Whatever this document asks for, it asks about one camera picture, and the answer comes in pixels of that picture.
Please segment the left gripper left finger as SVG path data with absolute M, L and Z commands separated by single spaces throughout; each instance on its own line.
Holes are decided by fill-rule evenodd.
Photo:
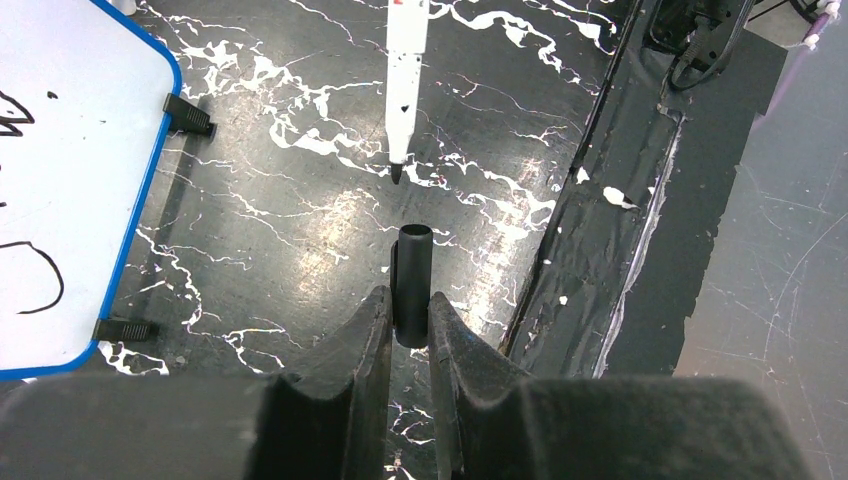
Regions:
M 392 305 L 375 288 L 268 376 L 50 377 L 1 406 L 5 479 L 378 479 Z

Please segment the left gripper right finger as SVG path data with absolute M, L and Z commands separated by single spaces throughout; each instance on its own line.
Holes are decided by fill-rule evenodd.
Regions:
M 538 378 L 429 304 L 441 479 L 808 479 L 779 411 L 721 378 Z

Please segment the black marker cap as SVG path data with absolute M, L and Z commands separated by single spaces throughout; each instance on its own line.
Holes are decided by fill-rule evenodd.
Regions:
M 428 305 L 431 298 L 433 232 L 422 224 L 400 228 L 392 245 L 390 290 L 397 341 L 410 349 L 428 342 Z

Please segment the black white marker pen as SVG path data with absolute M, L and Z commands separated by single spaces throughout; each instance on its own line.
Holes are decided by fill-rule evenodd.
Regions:
M 391 179 L 400 182 L 411 138 L 426 51 L 430 2 L 391 0 L 387 10 L 385 131 Z

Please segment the blue framed whiteboard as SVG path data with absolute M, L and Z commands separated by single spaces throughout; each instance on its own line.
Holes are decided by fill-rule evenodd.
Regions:
M 1 377 L 96 350 L 182 87 L 160 41 L 106 1 L 1 5 Z

